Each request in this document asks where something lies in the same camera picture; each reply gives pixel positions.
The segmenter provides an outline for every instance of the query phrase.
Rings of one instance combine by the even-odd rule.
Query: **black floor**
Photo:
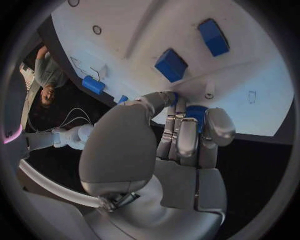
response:
[[[109,107],[78,90],[71,82],[58,89],[56,101],[49,109],[39,106],[36,97],[29,117],[38,130],[60,125],[72,108],[80,107],[95,123]],[[73,117],[84,116],[80,112]],[[85,123],[77,120],[68,128]],[[163,129],[153,127],[159,141]],[[234,140],[227,147],[220,147],[218,168],[227,188],[228,209],[224,224],[216,239],[227,239],[255,217],[270,199],[283,175],[289,160],[291,146]],[[49,147],[33,151],[28,162],[38,171],[71,189],[83,192],[78,165],[81,151],[68,146]]]

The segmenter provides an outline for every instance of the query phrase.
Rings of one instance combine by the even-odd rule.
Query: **gray t-shirt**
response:
[[[55,88],[62,87],[68,80],[49,52],[44,58],[35,60],[34,79],[42,87],[51,84]]]

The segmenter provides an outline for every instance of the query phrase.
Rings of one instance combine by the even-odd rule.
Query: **person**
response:
[[[42,87],[40,92],[41,105],[49,108],[55,98],[55,88],[60,88],[68,78],[58,64],[50,56],[47,47],[41,47],[35,59],[35,81]]]

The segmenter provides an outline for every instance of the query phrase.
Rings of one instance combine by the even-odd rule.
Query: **pink light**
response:
[[[22,125],[20,125],[19,129],[11,136],[6,137],[3,141],[4,144],[8,144],[11,141],[15,140],[18,138],[18,136],[20,136],[20,134],[22,133]]]

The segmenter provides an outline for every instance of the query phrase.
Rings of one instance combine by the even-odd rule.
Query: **blue block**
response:
[[[125,95],[122,95],[121,98],[120,98],[120,100],[118,101],[117,104],[121,104],[121,103],[123,103],[123,102],[126,102],[127,100],[128,100],[128,97],[125,96]]]
[[[204,116],[205,116],[205,111],[208,108],[205,106],[188,106],[186,108],[186,118],[195,118],[198,120],[198,132],[202,132],[202,127],[204,124]]]
[[[104,83],[96,81],[89,75],[82,80],[82,86],[98,95],[100,95],[103,92],[103,89],[105,88]]]
[[[201,23],[198,26],[198,30],[200,31],[206,46],[209,48],[214,57],[229,52],[228,42],[214,20],[208,19]]]
[[[169,48],[157,60],[155,67],[173,83],[183,78],[188,64],[172,48]]]

